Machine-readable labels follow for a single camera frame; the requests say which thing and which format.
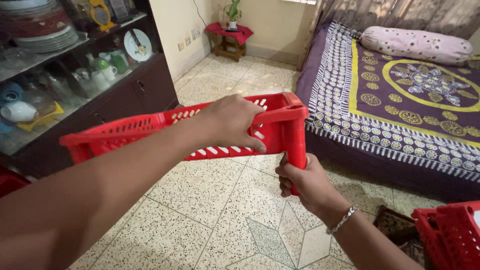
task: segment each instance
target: curtain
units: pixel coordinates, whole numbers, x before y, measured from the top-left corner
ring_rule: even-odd
[[[378,25],[469,39],[480,27],[479,0],[317,0],[317,6],[318,17],[312,23],[336,20],[359,31]],[[311,35],[301,52],[298,70],[308,55]]]

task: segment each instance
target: bed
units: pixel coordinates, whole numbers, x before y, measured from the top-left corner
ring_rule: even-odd
[[[480,199],[480,72],[363,48],[317,27],[297,81],[307,152],[443,201]]]

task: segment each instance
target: wall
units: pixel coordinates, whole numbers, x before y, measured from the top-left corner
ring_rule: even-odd
[[[231,0],[215,1],[216,12]],[[247,41],[247,54],[297,64],[314,5],[283,0],[241,0],[240,25],[255,34]]]
[[[480,54],[480,28],[468,40],[473,46],[473,55]]]
[[[213,16],[212,0],[195,0],[200,15],[208,25],[218,20]],[[196,63],[210,53],[208,38],[201,34],[193,40],[192,30],[200,27],[203,32],[205,26],[197,14],[193,0],[151,0],[155,23],[160,34],[162,47],[167,58],[168,68],[173,81],[180,78]],[[192,43],[187,46],[185,38],[190,37]],[[183,42],[184,49],[179,51],[178,43]]]

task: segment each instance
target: hand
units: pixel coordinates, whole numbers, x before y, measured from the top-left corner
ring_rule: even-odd
[[[255,115],[265,110],[239,94],[223,97],[195,117],[202,121],[202,129],[207,132],[208,146],[249,147],[265,152],[265,144],[247,134]]]
[[[313,154],[307,153],[307,166],[304,170],[289,164],[287,156],[284,155],[275,172],[279,175],[281,196],[290,196],[290,188],[295,184],[302,205],[322,220],[332,211],[343,213],[345,209],[348,211],[351,207],[351,204],[335,190]]]

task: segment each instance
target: silver bracelet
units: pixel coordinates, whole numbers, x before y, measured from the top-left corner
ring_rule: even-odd
[[[357,211],[359,209],[359,206],[358,205],[355,205],[355,206],[352,206],[352,208],[350,208],[350,210],[348,210],[348,213],[342,217],[342,220],[338,223],[338,225],[333,228],[333,229],[328,229],[327,228],[327,234],[333,234],[333,233],[336,233],[338,231],[338,229],[340,229],[340,227],[348,220],[348,218],[353,214],[353,212]]]

